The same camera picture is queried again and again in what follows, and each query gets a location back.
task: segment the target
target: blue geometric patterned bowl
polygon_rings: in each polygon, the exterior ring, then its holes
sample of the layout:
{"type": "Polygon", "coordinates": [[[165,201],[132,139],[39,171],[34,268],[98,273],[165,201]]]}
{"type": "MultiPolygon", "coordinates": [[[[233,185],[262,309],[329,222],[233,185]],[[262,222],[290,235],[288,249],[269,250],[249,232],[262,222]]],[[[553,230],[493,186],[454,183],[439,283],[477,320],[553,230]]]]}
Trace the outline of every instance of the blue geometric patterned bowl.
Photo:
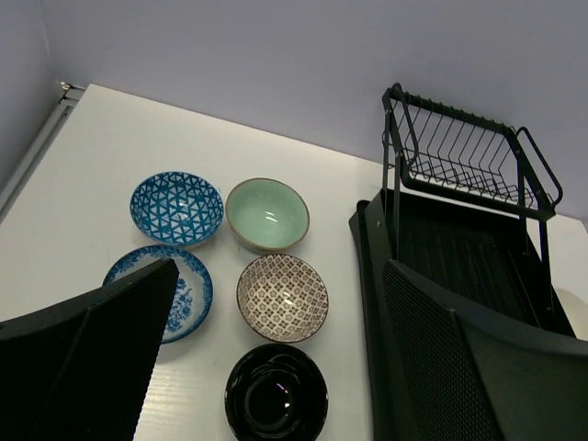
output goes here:
{"type": "Polygon", "coordinates": [[[130,198],[130,216],[137,228],[168,245],[206,241],[224,214],[219,192],[206,180],[183,172],[165,172],[145,179],[130,198]]]}

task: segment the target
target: rack leg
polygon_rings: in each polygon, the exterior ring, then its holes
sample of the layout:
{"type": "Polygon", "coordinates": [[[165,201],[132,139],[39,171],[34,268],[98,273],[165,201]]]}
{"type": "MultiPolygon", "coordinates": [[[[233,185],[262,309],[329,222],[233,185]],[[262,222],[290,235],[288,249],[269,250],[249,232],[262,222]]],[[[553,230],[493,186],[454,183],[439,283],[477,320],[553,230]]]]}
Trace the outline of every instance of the rack leg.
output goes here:
{"type": "Polygon", "coordinates": [[[384,215],[388,212],[388,162],[390,160],[390,112],[386,111],[384,120],[384,133],[382,133],[382,145],[384,147],[384,160],[382,171],[382,190],[384,191],[384,215]]]}
{"type": "Polygon", "coordinates": [[[392,229],[394,231],[392,257],[398,260],[401,247],[401,156],[399,153],[394,154],[394,207],[392,208],[392,229]]]}
{"type": "Polygon", "coordinates": [[[548,311],[553,310],[553,289],[551,289],[551,273],[549,272],[549,244],[548,244],[548,223],[544,220],[539,221],[539,239],[541,241],[541,263],[545,273],[546,290],[548,291],[549,305],[548,311]]]}
{"type": "MultiPolygon", "coordinates": [[[[518,177],[518,206],[521,208],[525,207],[525,178],[521,172],[521,165],[517,164],[516,174],[518,177]]],[[[521,238],[523,240],[523,255],[527,257],[529,255],[529,242],[526,234],[526,216],[521,214],[518,217],[521,223],[521,238]]]]}

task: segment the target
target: blue and white floral bowl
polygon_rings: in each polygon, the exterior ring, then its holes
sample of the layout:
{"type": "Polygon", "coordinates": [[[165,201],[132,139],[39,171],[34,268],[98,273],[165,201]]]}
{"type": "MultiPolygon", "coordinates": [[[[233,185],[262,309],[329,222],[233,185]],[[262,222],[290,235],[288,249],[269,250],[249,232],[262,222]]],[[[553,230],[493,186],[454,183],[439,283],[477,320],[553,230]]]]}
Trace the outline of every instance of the blue and white floral bowl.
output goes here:
{"type": "Polygon", "coordinates": [[[210,311],[212,280],[209,271],[197,257],[173,246],[145,246],[121,257],[110,268],[102,284],[108,285],[164,257],[175,260],[180,275],[164,330],[163,344],[172,343],[192,333],[204,322],[210,311]]]}

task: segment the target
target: black bowl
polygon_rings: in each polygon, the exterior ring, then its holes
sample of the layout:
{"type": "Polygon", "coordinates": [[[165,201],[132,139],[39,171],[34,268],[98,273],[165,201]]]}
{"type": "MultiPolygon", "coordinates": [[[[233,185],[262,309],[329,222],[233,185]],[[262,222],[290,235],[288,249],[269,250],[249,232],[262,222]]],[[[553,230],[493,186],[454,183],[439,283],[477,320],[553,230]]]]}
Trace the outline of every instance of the black bowl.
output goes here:
{"type": "Polygon", "coordinates": [[[329,396],[321,371],[293,346],[270,344],[247,353],[224,393],[232,432],[240,441],[316,439],[329,396]]]}

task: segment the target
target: bowl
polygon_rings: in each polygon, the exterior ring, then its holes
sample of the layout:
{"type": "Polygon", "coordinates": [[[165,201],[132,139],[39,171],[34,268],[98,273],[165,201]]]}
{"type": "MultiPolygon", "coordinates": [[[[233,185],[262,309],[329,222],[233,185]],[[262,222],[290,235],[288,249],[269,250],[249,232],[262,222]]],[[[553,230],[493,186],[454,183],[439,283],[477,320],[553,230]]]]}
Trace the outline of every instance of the bowl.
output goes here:
{"type": "Polygon", "coordinates": [[[221,225],[223,212],[219,192],[201,177],[183,172],[151,176],[130,198],[137,228],[168,245],[206,241],[221,225]]]}
{"type": "Polygon", "coordinates": [[[165,257],[174,259],[180,274],[162,344],[172,343],[191,334],[209,314],[212,304],[212,280],[202,262],[188,251],[173,246],[144,246],[122,256],[110,268],[102,284],[108,285],[165,257]]]}
{"type": "Polygon", "coordinates": [[[254,260],[237,284],[237,305],[258,334],[279,343],[296,343],[321,329],[329,310],[327,289],[303,260],[268,254],[254,260]]]}
{"type": "Polygon", "coordinates": [[[324,426],[329,397],[321,371],[306,354],[270,344],[235,365],[224,403],[239,440],[313,441],[324,426]]]}
{"type": "Polygon", "coordinates": [[[282,251],[300,242],[311,224],[309,209],[296,191],[262,177],[232,190],[227,219],[241,240],[264,251],[282,251]]]}

